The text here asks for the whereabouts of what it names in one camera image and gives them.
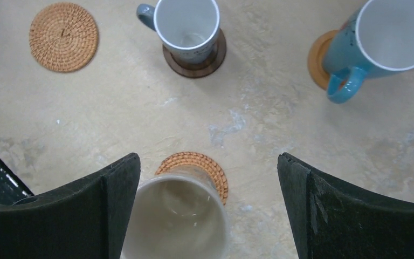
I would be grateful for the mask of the beige mug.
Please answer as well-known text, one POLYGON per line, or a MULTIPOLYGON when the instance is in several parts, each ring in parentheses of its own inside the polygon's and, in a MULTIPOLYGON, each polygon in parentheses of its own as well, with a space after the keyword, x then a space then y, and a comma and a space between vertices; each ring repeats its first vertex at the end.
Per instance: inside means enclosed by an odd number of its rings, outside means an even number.
POLYGON ((226 258, 230 223, 212 177, 177 166, 139 184, 121 258, 226 258))

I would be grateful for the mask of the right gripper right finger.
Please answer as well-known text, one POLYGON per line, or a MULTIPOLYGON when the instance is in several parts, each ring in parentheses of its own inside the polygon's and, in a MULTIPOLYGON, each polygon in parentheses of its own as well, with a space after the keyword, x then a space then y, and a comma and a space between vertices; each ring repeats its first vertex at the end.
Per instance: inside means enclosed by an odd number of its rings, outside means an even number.
POLYGON ((414 203, 283 153, 278 177, 299 258, 414 258, 414 203))

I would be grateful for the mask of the blue mug white inside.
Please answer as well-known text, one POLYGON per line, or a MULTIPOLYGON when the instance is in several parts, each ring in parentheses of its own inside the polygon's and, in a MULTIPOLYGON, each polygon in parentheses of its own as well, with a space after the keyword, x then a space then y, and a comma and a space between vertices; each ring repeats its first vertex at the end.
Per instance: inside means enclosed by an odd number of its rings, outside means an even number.
POLYGON ((339 29, 322 61, 327 98, 351 99, 368 78, 414 69, 414 1, 367 1, 339 29))

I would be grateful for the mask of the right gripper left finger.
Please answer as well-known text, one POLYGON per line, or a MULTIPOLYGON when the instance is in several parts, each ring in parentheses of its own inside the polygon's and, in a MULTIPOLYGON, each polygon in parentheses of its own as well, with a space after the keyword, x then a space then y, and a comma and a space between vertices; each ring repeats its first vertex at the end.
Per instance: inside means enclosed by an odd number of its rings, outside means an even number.
POLYGON ((141 172, 130 153, 48 192, 0 205, 0 258, 119 258, 141 172))

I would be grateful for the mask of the small grey mug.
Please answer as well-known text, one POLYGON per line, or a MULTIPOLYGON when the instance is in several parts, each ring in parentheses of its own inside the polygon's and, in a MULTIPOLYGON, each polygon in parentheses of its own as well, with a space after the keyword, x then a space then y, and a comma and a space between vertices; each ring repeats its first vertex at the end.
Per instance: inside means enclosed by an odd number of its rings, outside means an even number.
POLYGON ((137 18, 157 33, 177 59, 200 64, 207 59, 220 31, 220 12, 214 0, 162 0, 140 4, 137 18))

